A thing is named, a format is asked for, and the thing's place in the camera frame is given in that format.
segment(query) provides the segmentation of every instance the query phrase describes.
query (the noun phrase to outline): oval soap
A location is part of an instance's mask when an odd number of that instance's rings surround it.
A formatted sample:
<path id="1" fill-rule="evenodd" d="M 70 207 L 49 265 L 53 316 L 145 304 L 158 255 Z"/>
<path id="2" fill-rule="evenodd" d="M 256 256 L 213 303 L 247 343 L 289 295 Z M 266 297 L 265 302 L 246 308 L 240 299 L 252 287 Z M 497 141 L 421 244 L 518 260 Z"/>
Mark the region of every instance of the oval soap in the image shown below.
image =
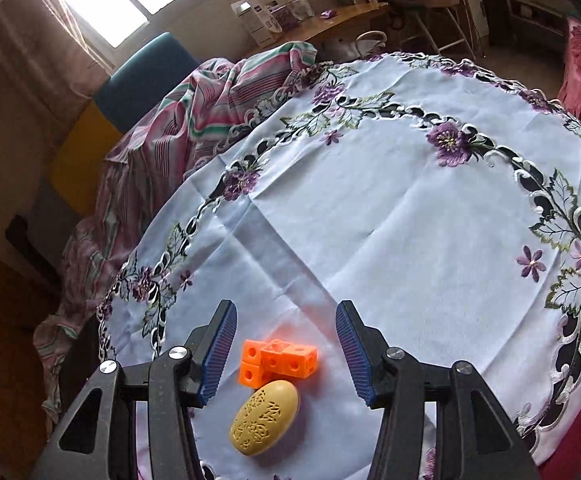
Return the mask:
<path id="1" fill-rule="evenodd" d="M 275 444 L 299 410 L 299 393 L 288 381 L 273 381 L 257 390 L 239 409 L 228 437 L 240 453 L 256 455 Z"/>

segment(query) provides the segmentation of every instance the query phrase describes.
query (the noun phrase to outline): stool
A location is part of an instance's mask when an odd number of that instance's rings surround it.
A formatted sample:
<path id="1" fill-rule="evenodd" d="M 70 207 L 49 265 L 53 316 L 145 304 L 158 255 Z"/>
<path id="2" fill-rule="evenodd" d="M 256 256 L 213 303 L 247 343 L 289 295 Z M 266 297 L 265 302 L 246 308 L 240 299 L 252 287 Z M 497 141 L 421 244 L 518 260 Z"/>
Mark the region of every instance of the stool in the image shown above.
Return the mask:
<path id="1" fill-rule="evenodd" d="M 466 45 L 466 49 L 469 51 L 471 59 L 475 60 L 475 53 L 473 52 L 471 45 L 466 39 L 464 31 L 461 30 L 461 27 L 459 27 L 459 23 L 457 22 L 455 16 L 453 16 L 453 13 L 451 12 L 451 7 L 459 6 L 460 0 L 388 0 L 388 2 L 389 4 L 391 4 L 391 7 L 393 8 L 402 9 L 405 15 L 413 16 L 421 30 L 421 33 L 411 36 L 410 38 L 406 38 L 403 41 L 400 41 L 399 42 L 400 47 L 401 43 L 406 43 L 407 41 L 411 41 L 414 40 L 415 38 L 419 38 L 420 36 L 424 36 L 436 54 L 441 54 L 444 50 L 463 43 Z M 442 12 L 448 15 L 448 17 L 451 19 L 453 25 L 459 32 L 460 35 L 459 40 L 453 41 L 452 43 L 449 43 L 444 46 L 437 46 L 435 40 L 433 39 L 428 28 L 426 27 L 430 13 L 437 9 L 442 10 Z M 422 17 L 420 16 L 421 10 L 425 12 L 424 20 L 426 21 L 426 24 L 424 23 Z"/>

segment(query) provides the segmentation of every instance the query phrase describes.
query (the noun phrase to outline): striped blanket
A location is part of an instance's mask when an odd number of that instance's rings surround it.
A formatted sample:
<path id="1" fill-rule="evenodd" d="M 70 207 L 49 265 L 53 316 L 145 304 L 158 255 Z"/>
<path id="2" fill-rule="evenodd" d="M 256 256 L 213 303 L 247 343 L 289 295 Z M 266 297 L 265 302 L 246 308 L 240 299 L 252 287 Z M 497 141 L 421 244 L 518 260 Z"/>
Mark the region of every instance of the striped blanket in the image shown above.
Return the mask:
<path id="1" fill-rule="evenodd" d="M 152 219 L 190 174 L 307 86 L 314 62 L 308 43 L 287 43 L 237 64 L 204 62 L 106 156 L 95 213 L 77 225 L 64 249 L 59 310 L 34 334 L 51 420 L 61 410 L 64 356 Z"/>

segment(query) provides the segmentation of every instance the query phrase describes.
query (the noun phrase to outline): interlocking cube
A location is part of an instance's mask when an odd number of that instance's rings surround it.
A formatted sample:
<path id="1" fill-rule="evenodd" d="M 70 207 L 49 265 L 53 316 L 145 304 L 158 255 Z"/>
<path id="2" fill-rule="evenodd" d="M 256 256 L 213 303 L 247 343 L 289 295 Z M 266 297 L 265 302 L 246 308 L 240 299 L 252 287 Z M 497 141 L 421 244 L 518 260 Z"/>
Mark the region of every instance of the interlocking cube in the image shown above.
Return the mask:
<path id="1" fill-rule="evenodd" d="M 269 343 L 247 339 L 242 348 L 239 382 L 251 388 L 261 388 L 284 376 L 305 379 L 316 369 L 317 348 L 314 346 L 279 339 Z"/>

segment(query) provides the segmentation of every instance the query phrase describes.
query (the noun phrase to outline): white tablecloth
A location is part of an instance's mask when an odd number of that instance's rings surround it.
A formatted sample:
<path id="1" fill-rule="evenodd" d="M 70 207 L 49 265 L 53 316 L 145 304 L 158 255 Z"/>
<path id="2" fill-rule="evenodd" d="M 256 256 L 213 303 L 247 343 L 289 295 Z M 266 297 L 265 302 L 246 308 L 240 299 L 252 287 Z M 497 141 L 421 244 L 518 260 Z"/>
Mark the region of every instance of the white tablecloth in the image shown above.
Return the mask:
<path id="1" fill-rule="evenodd" d="M 217 396 L 193 420 L 224 478 L 366 478 L 381 412 L 355 394 L 341 300 L 421 362 L 472 362 L 541 463 L 581 408 L 581 123 L 469 62 L 330 66 L 182 185 L 114 290 L 102 351 L 122 365 L 183 343 L 220 300 L 237 305 Z M 254 458 L 228 440 L 252 393 L 237 383 L 247 338 L 319 348 L 297 420 Z M 140 408 L 148 479 L 145 423 Z M 430 424 L 423 462 L 433 444 Z"/>

